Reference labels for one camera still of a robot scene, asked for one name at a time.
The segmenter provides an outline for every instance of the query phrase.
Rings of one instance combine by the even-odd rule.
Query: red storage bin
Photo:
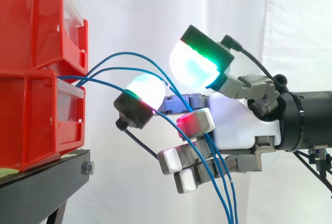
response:
[[[69,0],[0,0],[0,69],[88,72],[88,22]]]
[[[48,70],[2,70],[0,89],[0,168],[25,171],[84,144],[84,89]]]

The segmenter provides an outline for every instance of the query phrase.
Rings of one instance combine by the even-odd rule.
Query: black stand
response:
[[[89,180],[89,150],[37,169],[0,178],[0,223],[61,224],[67,200]]]

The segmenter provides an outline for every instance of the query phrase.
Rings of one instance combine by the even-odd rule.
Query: bolt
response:
[[[94,172],[94,162],[84,162],[82,165],[82,174],[83,175],[93,175]]]

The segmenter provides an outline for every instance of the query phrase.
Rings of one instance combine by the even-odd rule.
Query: blue wire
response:
[[[89,75],[91,75],[91,73],[93,71],[95,71],[99,66],[101,66],[102,64],[104,64],[106,61],[108,61],[109,59],[119,56],[119,55],[134,55],[136,57],[140,57],[148,62],[150,62],[152,65],[154,65],[162,74],[163,76],[165,76],[165,78],[167,79],[167,81],[171,84],[171,86],[173,87],[173,89],[175,90],[175,92],[177,92],[177,94],[180,94],[180,92],[178,91],[178,89],[176,88],[176,86],[174,85],[174,83],[172,82],[172,80],[168,77],[168,75],[161,69],[161,67],[159,67],[153,60],[151,60],[150,58],[142,55],[142,54],[138,54],[135,52],[119,52],[119,53],[115,53],[115,54],[111,54],[110,56],[106,57],[104,60],[102,60],[100,63],[98,63],[95,67],[93,67],[87,74],[85,77],[88,77]],[[80,87],[81,84],[83,83],[83,81],[86,80],[85,78],[82,79],[76,86]]]
[[[217,152],[218,157],[220,158],[221,162],[223,163],[223,166],[225,168],[225,171],[227,173],[228,179],[230,181],[230,186],[232,188],[232,193],[233,193],[233,200],[234,200],[234,212],[235,212],[235,223],[238,224],[239,223],[239,219],[238,219],[238,205],[237,205],[237,197],[235,194],[235,187],[232,181],[232,177],[230,176],[229,170],[227,168],[225,159],[222,157],[222,155],[220,154],[220,151],[218,150],[218,148],[216,147],[215,143],[213,142],[212,138],[205,133],[204,134],[205,140],[207,140],[207,142],[209,142],[210,144],[212,144],[214,150]]]
[[[102,73],[102,72],[105,72],[105,71],[110,71],[110,70],[129,70],[129,71],[139,71],[139,72],[143,72],[143,73],[147,73],[147,74],[150,74],[150,75],[154,75],[156,76],[158,79],[160,79],[161,81],[165,82],[166,86],[168,86],[168,83],[159,75],[149,71],[149,70],[145,70],[145,69],[141,69],[141,68],[135,68],[135,67],[108,67],[108,68],[104,68],[104,69],[101,69],[99,70],[98,72],[94,73],[93,75],[91,75],[89,78],[93,78],[95,77],[96,75]],[[85,83],[87,83],[88,81],[83,81],[81,84],[80,84],[80,87],[82,87]],[[170,87],[170,90],[176,94],[176,91]]]
[[[224,184],[224,189],[225,189],[225,192],[226,192],[226,197],[227,197],[227,201],[228,201],[228,206],[229,206],[229,209],[230,209],[230,212],[231,212],[231,220],[232,220],[232,223],[234,223],[234,217],[233,217],[233,209],[232,209],[232,203],[230,201],[230,197],[229,197],[229,193],[228,193],[228,189],[227,189],[227,184],[226,184],[226,180],[225,180],[225,176],[224,176],[224,171],[220,165],[220,162],[219,160],[217,159],[216,157],[216,153],[214,152],[214,149],[212,147],[212,144],[211,144],[211,141],[210,140],[206,140],[206,143],[212,153],[212,156],[213,156],[213,159],[215,161],[215,164],[217,165],[217,168],[219,170],[219,173],[220,173],[220,177],[222,178],[223,180],[223,184]]]
[[[93,78],[87,78],[87,77],[81,77],[81,76],[59,76],[58,77],[59,79],[63,79],[63,80],[66,80],[66,79],[81,79],[81,80],[88,80],[88,81],[93,81],[93,82],[96,82],[96,83],[100,83],[100,84],[103,84],[103,85],[106,85],[106,86],[109,86],[111,88],[115,88],[119,91],[121,91],[122,93],[125,93],[127,94],[128,96],[131,96],[133,97],[134,99],[137,99],[138,101],[142,102],[143,101],[138,98],[137,96],[135,96],[134,94],[130,93],[129,91],[126,91],[124,90],[123,88],[121,87],[118,87],[114,84],[111,84],[111,83],[108,83],[108,82],[105,82],[105,81],[101,81],[101,80],[96,80],[96,79],[93,79]],[[185,140],[188,142],[188,144],[192,147],[192,149],[196,152],[196,154],[198,155],[198,157],[201,159],[201,162],[203,163],[207,173],[209,174],[210,176],[210,179],[212,181],[212,184],[213,184],[213,187],[215,188],[218,196],[219,196],[219,199],[220,201],[222,202],[222,205],[225,209],[225,213],[227,215],[227,220],[228,220],[228,223],[232,223],[231,222],[231,218],[230,218],[230,214],[228,212],[228,208],[227,208],[227,205],[226,205],[226,202],[224,201],[223,199],[223,196],[220,192],[220,190],[218,189],[218,186],[217,186],[217,183],[216,183],[216,180],[214,179],[213,175],[212,175],[212,172],[209,168],[209,166],[207,165],[206,161],[204,160],[204,157],[202,156],[202,154],[199,152],[199,150],[195,147],[195,145],[191,142],[191,140],[183,133],[183,131],[181,131],[181,129],[179,127],[177,127],[177,125],[172,121],[170,120],[166,115],[162,114],[161,112],[157,111],[156,109],[154,109],[153,107],[150,107],[148,106],[151,110],[153,110],[156,114],[158,114],[160,117],[162,117],[163,119],[165,119],[168,123],[170,123],[184,138]]]

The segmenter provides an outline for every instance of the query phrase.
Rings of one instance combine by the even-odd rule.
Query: white curtain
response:
[[[263,63],[291,91],[332,90],[331,16],[331,0],[268,0]],[[293,154],[278,155],[251,176],[247,222],[331,223],[329,190]]]

